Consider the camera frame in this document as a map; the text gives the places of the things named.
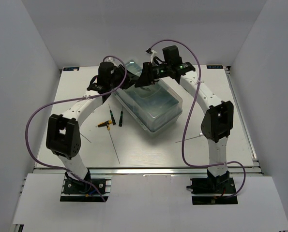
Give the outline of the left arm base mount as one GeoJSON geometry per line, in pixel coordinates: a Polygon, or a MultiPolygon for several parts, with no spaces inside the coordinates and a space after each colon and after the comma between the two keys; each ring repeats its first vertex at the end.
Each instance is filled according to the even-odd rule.
{"type": "Polygon", "coordinates": [[[108,200],[111,179],[91,177],[89,184],[72,179],[68,173],[65,174],[63,185],[61,188],[61,202],[85,202],[85,203],[104,203],[108,200]]]}

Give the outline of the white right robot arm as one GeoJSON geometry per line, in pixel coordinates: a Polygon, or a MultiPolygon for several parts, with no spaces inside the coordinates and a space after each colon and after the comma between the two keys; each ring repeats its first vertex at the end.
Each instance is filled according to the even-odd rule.
{"type": "Polygon", "coordinates": [[[151,57],[143,63],[142,73],[136,87],[146,87],[161,78],[171,77],[199,104],[204,118],[200,128],[209,146],[207,178],[194,178],[188,188],[194,194],[223,193],[229,183],[227,167],[227,141],[233,128],[234,106],[231,101],[217,97],[203,82],[200,76],[187,77],[190,71],[199,71],[190,62],[183,62],[177,46],[163,49],[164,60],[156,57],[151,48],[146,50],[151,57]]]}

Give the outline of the green plastic toolbox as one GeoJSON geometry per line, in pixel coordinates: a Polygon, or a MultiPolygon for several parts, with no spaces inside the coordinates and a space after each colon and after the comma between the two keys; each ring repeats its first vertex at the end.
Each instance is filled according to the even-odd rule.
{"type": "Polygon", "coordinates": [[[163,80],[148,87],[120,88],[116,98],[150,136],[169,128],[182,114],[182,98],[163,80]]]}

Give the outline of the small green black precision screwdriver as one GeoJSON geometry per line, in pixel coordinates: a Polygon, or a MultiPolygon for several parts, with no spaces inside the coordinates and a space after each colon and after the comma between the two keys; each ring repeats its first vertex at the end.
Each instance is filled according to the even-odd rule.
{"type": "Polygon", "coordinates": [[[111,117],[112,124],[113,124],[113,125],[116,125],[116,121],[115,121],[113,112],[112,112],[112,110],[111,110],[111,108],[110,108],[110,105],[108,105],[108,107],[109,107],[109,113],[110,113],[110,117],[111,117]]]}

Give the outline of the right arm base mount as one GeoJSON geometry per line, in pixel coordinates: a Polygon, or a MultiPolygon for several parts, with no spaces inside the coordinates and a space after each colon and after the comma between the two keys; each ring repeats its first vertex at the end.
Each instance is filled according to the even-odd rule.
{"type": "Polygon", "coordinates": [[[208,182],[208,178],[192,178],[186,189],[192,194],[193,205],[235,205],[238,204],[233,178],[214,189],[208,182]]]}

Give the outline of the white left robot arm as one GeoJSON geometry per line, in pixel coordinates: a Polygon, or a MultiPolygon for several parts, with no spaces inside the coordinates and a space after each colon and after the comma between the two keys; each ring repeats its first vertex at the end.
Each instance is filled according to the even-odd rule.
{"type": "Polygon", "coordinates": [[[75,188],[85,193],[91,188],[91,177],[79,151],[81,148],[80,127],[88,116],[100,107],[117,87],[128,89],[139,79],[126,71],[122,65],[101,62],[82,100],[78,100],[63,114],[52,114],[48,120],[46,147],[63,163],[66,176],[75,181],[75,188]]]}

